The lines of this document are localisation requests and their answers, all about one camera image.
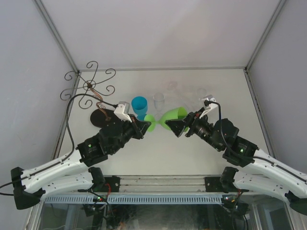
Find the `green plastic wine glass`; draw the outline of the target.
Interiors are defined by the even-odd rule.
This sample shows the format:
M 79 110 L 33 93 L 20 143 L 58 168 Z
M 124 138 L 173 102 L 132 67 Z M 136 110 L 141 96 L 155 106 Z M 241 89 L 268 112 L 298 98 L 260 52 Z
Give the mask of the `green plastic wine glass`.
M 144 117 L 144 121 L 151 123 L 147 129 L 148 132 L 153 132 L 157 124 L 160 124 L 166 130 L 170 130 L 169 126 L 165 123 L 166 121 L 183 119 L 187 115 L 188 113 L 184 107 L 178 107 L 178 108 L 168 110 L 167 112 L 165 112 L 159 120 L 156 120 L 153 115 L 147 114 Z

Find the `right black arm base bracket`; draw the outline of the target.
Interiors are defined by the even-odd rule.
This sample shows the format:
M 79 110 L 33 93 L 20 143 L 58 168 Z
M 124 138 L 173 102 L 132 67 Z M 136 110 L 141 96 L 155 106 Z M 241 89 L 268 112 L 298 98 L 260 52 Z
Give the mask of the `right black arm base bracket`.
M 219 176 L 210 176 L 204 178 L 205 189 L 208 193 L 223 192 L 223 187 Z

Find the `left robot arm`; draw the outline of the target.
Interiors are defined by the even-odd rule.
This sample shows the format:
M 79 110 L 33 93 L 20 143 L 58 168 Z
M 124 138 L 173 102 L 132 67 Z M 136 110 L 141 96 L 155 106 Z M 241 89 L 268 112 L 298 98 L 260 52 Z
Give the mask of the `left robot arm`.
M 33 169 L 12 169 L 16 208 L 23 210 L 33 207 L 41 199 L 55 194 L 103 190 L 106 181 L 96 165 L 124 148 L 132 138 L 142 139 L 150 125 L 151 122 L 139 121 L 135 117 L 132 117 L 132 122 L 115 122 L 78 144 L 71 153 Z

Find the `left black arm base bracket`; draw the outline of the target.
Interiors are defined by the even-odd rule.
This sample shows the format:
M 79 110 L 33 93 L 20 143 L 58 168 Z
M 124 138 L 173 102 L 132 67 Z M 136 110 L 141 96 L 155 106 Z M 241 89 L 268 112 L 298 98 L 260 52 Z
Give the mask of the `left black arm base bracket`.
M 104 192 L 119 192 L 120 188 L 120 177 L 118 176 L 107 176 L 105 177 L 105 184 L 103 187 Z

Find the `blue plastic wine glass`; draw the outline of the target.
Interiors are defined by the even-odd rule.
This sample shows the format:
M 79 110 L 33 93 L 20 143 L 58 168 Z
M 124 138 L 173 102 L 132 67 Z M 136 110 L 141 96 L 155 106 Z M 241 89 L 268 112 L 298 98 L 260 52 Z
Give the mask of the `blue plastic wine glass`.
M 148 111 L 148 103 L 146 98 L 142 96 L 134 97 L 131 101 L 131 106 L 134 113 L 137 115 L 137 119 L 143 121 Z

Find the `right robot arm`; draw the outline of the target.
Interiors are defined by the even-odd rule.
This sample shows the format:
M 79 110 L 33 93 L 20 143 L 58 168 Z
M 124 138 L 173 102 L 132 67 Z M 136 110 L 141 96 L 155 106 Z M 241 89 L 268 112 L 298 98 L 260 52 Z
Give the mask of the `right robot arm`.
M 210 124 L 207 115 L 195 112 L 183 119 L 167 120 L 165 124 L 177 137 L 188 129 L 186 137 L 195 134 L 216 151 L 223 153 L 223 158 L 231 164 L 225 167 L 220 178 L 224 190 L 237 188 L 269 195 L 306 215 L 307 175 L 240 137 L 239 129 L 227 118 L 219 118 L 215 124 Z

